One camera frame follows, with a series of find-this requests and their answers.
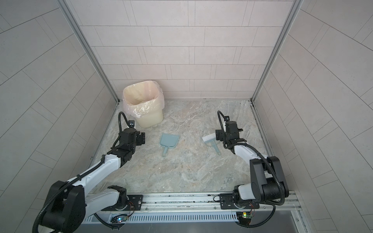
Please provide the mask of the grey-green hand brush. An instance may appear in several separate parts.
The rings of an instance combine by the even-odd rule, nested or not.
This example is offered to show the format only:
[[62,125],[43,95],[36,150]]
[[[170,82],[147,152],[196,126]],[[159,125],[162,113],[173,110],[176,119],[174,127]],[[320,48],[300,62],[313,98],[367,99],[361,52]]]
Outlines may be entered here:
[[207,136],[203,136],[202,140],[207,146],[213,147],[217,155],[221,155],[221,152],[217,146],[217,140],[216,140],[215,133],[209,134]]

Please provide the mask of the grey-green plastic dustpan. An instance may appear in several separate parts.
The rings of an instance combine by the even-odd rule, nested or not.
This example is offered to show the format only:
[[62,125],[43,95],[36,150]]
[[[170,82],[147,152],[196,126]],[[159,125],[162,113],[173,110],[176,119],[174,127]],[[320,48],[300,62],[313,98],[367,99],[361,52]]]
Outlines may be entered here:
[[163,133],[160,139],[160,146],[164,148],[164,151],[162,153],[162,156],[165,157],[168,149],[175,148],[180,136],[179,135],[173,135],[173,134],[166,134]]

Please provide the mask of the beige trash bin with bag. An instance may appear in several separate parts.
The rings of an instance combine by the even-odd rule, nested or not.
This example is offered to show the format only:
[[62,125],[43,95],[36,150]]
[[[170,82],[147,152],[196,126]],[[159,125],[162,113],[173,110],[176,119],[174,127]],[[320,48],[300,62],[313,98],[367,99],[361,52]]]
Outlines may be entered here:
[[143,81],[127,86],[123,92],[123,109],[142,128],[161,123],[165,107],[163,90],[155,81]]

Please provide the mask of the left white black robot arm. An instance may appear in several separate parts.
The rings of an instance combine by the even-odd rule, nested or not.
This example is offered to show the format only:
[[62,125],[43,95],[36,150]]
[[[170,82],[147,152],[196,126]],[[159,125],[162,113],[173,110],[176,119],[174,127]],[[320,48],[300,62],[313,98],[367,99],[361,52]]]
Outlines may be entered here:
[[117,185],[89,196],[90,191],[104,178],[131,160],[137,146],[145,144],[145,133],[135,129],[135,122],[128,120],[124,112],[118,114],[119,133],[111,150],[101,160],[82,174],[70,180],[55,182],[49,189],[47,199],[37,215],[32,232],[44,226],[53,233],[73,233],[83,220],[107,207],[119,210],[135,206],[127,197],[127,190]]

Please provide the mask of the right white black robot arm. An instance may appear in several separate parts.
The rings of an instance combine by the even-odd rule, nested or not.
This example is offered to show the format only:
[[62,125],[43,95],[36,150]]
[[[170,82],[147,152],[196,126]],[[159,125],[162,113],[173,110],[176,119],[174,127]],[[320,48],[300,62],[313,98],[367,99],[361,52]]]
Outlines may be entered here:
[[235,186],[234,204],[244,208],[251,203],[283,205],[288,197],[288,186],[285,181],[280,160],[275,156],[265,156],[247,141],[240,138],[243,129],[235,121],[217,111],[220,129],[216,130],[216,140],[234,155],[242,158],[250,167],[250,183]]

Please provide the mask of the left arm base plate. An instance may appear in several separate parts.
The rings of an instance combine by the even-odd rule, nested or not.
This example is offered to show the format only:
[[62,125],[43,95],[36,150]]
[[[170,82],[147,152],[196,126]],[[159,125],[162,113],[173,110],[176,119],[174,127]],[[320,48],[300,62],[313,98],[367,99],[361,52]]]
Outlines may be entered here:
[[127,195],[125,198],[120,196],[118,201],[102,211],[139,211],[141,209],[143,195]]

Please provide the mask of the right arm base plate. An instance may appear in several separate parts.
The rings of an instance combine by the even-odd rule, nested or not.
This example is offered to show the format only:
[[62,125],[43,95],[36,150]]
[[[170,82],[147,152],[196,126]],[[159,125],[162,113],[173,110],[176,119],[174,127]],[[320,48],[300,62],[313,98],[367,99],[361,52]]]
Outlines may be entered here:
[[222,210],[228,209],[259,209],[259,203],[254,200],[242,200],[233,193],[219,194],[219,203]]

